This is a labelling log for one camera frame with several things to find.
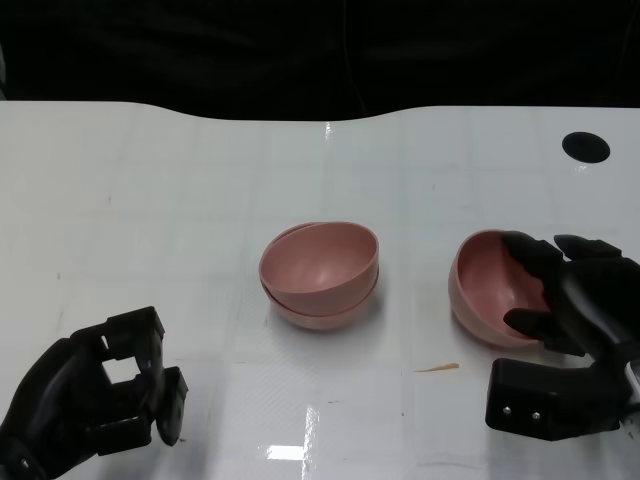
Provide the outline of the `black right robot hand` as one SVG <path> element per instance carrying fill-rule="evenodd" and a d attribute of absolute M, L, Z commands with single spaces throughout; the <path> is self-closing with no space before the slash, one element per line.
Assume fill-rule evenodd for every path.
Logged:
<path fill-rule="evenodd" d="M 639 359 L 639 264 L 603 240 L 562 234 L 554 242 L 507 231 L 503 246 L 542 284 L 547 309 L 504 315 L 512 329 L 546 348 L 626 365 Z"/>

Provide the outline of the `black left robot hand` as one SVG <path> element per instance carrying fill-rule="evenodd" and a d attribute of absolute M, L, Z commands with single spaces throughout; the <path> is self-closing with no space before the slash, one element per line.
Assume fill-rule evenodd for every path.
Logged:
<path fill-rule="evenodd" d="M 152 306 L 56 341 L 19 384 L 1 424 L 4 479 L 57 479 L 94 456 L 174 446 L 188 387 L 163 365 L 164 327 Z"/>

